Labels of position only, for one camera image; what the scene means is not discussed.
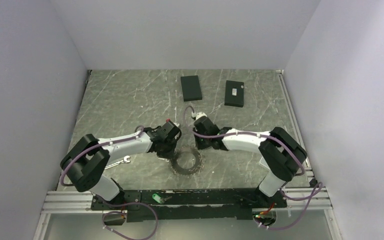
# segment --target marble floor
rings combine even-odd
[[[183,102],[180,77],[190,75],[199,76],[203,98]],[[244,82],[244,107],[224,106],[226,80]],[[168,118],[181,123],[177,147],[194,146],[194,137],[183,123],[187,105],[207,113],[220,128],[262,132],[279,126],[297,137],[275,70],[93,70],[70,148],[85,134],[97,138],[128,135],[137,125],[156,127]],[[258,164],[261,156],[254,153],[204,149],[200,154],[204,168],[190,176],[174,174],[155,153],[133,155],[130,164],[112,167],[104,174],[127,190],[213,189],[256,187],[268,172]],[[309,183],[304,175],[287,186],[308,187]],[[74,188],[58,186],[58,190]]]

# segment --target black mounting plate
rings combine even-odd
[[[252,209],[266,209],[274,202],[275,208],[286,208],[286,200],[280,192],[270,198],[258,198],[254,187],[245,188],[214,188],[214,189],[173,189],[173,190],[124,190],[127,203],[139,202],[151,205],[158,215],[158,219],[212,219],[236,218],[238,220],[252,220]],[[156,202],[152,195],[161,198],[171,197],[165,203]],[[96,211],[116,210],[96,197],[93,198],[90,209]],[[128,206],[127,222],[142,222],[153,220],[153,213],[146,207],[138,205]]]
[[[124,191],[124,201],[126,203],[134,203],[141,201],[141,193],[139,191]],[[112,202],[114,205],[123,204],[124,202]],[[126,207],[127,210],[139,210],[141,208],[140,205],[129,205]],[[97,196],[93,196],[92,204],[90,205],[90,209],[93,211],[103,211],[103,210],[120,210],[121,207],[109,207],[105,203],[101,201]]]

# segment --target white enclosure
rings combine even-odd
[[[283,69],[320,0],[51,0],[89,69]]]
[[[87,69],[279,70],[343,239],[384,239],[384,0],[0,0],[0,240],[49,220]]]

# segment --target black box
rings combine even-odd
[[[202,100],[203,94],[201,92],[200,79],[195,76],[182,76],[180,77],[181,91],[183,92],[183,101],[196,101]]]
[[[244,106],[244,83],[241,81],[226,81],[224,105],[242,108]]]

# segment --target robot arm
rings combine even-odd
[[[262,136],[272,136],[285,144],[302,164],[307,158],[307,152],[281,127],[275,127],[272,131],[250,132],[237,130],[231,127],[219,129],[207,115],[198,112],[193,123],[193,131],[199,135],[215,136],[217,138],[205,138],[195,135],[195,143],[198,149],[213,147],[224,151],[243,150],[261,154],[260,164],[269,170],[258,185],[267,197],[272,197],[286,182],[292,180],[297,174],[299,166],[293,157],[277,142]]]
[[[101,145],[80,157],[67,171],[68,178],[79,192],[91,191],[109,202],[124,202],[124,191],[114,180],[103,175],[106,166],[127,155],[156,152],[160,158],[170,158],[175,153],[182,132],[176,123],[167,120],[163,126],[146,127],[140,131],[114,138],[95,138],[92,134],[82,137],[61,161],[63,170],[84,150]]]

